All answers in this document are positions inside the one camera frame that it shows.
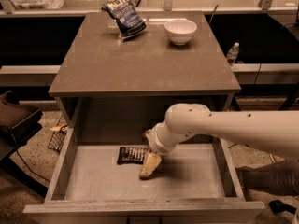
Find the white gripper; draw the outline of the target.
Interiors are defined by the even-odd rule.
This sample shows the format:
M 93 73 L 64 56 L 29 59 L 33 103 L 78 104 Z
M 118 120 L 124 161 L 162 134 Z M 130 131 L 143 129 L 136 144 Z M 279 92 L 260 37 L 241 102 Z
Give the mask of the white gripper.
M 172 152 L 177 144 L 187 140 L 186 134 L 174 133 L 165 121 L 146 130 L 144 136 L 147 138 L 149 149 L 153 153 L 147 154 L 143 161 L 143 167 L 139 174 L 141 179 L 147 179 L 153 174 L 161 163 L 161 156 Z

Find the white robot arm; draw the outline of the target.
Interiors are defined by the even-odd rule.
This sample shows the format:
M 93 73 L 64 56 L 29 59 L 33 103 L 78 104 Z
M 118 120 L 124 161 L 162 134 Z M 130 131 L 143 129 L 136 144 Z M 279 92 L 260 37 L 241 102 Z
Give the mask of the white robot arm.
M 299 159 L 298 111 L 211 111 L 200 104 L 170 106 L 164 121 L 146 132 L 150 153 L 139 176 L 149 178 L 162 157 L 198 134 L 248 145 L 277 156 Z

